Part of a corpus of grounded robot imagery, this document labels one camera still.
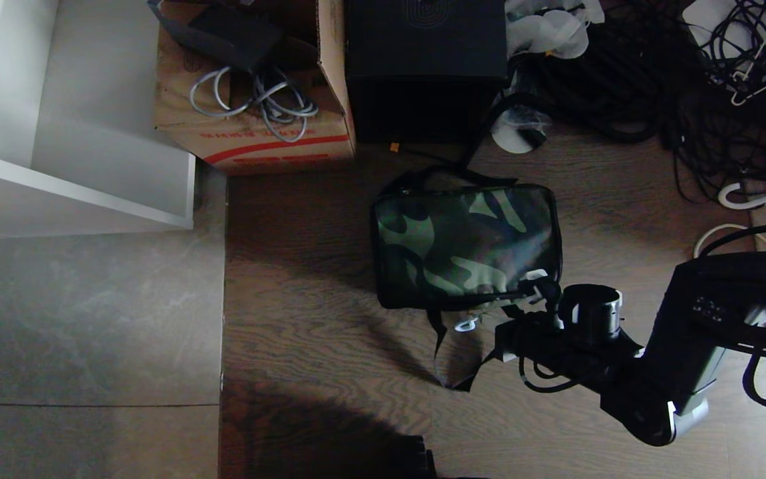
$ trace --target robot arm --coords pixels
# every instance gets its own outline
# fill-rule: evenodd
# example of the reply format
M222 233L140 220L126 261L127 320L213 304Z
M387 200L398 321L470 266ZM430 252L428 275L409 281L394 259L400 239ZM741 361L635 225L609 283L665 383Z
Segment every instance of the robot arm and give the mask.
M505 309L513 318L495 332L496 355L519 357L523 382L537 392L584 385L601 395L602 410L637 439L663 446L699 424L708 412L727 349L753 355L744 389L766 357L766 252L711 255L676 267L645 348L620 327L622 296L602 285L537 285L547 311ZM564 385L540 387L528 379L523 359L541 378L565 376ZM548 374L540 368L547 367Z

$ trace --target white shelf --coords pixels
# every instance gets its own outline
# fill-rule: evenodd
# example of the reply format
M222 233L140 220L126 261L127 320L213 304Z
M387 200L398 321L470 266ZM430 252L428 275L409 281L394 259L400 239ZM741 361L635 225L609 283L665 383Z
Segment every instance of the white shelf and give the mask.
M152 128L133 0L0 0L0 236L192 227L194 157Z

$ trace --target black box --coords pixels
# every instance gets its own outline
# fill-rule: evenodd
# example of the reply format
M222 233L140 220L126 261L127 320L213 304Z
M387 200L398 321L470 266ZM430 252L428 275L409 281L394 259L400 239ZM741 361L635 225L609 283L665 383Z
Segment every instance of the black box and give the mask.
M357 139L471 139L507 79L501 0L350 0L346 17Z

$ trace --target gray floor tile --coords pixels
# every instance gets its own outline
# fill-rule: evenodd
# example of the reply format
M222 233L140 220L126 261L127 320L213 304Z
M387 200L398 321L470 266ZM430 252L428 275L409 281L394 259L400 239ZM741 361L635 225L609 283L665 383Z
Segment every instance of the gray floor tile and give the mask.
M215 479L218 406L0 406L0 478Z
M219 401L225 177L194 231L0 239L0 402Z

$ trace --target camouflage bag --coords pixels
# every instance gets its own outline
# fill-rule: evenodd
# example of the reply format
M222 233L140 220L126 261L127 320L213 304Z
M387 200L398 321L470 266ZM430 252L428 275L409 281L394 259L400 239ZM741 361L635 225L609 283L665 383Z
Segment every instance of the camouflage bag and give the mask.
M559 280L560 230L548 188L455 170L488 188L427 191L435 167L396 180L372 207L377 296L387 309L457 311L534 292L529 273Z

